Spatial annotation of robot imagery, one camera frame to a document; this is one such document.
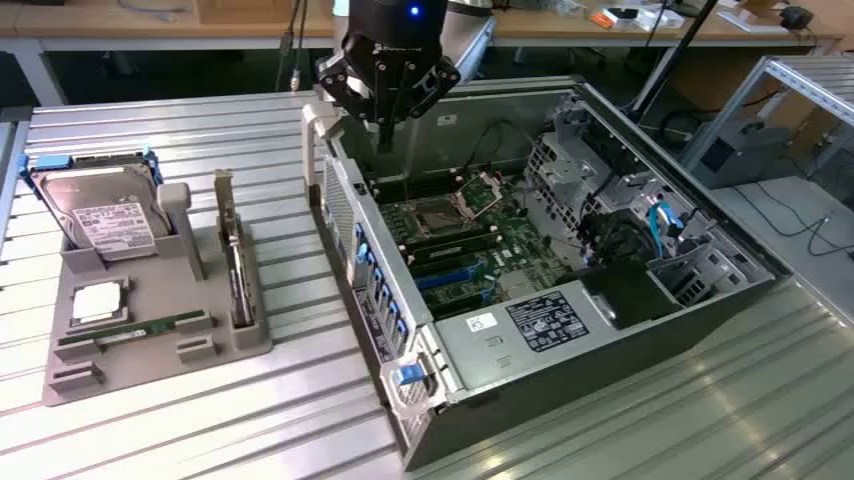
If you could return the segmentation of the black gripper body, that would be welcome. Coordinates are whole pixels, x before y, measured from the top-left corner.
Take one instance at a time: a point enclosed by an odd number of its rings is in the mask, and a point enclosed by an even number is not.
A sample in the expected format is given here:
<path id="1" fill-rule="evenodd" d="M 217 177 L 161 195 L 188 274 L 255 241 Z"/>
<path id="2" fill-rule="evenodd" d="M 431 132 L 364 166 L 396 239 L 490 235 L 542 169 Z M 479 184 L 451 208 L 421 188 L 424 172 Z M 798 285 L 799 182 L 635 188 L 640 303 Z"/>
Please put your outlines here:
<path id="1" fill-rule="evenodd" d="M 389 114 L 404 63 L 432 67 L 444 56 L 443 1 L 352 1 L 341 41 L 347 58 L 381 75 L 381 99 Z"/>

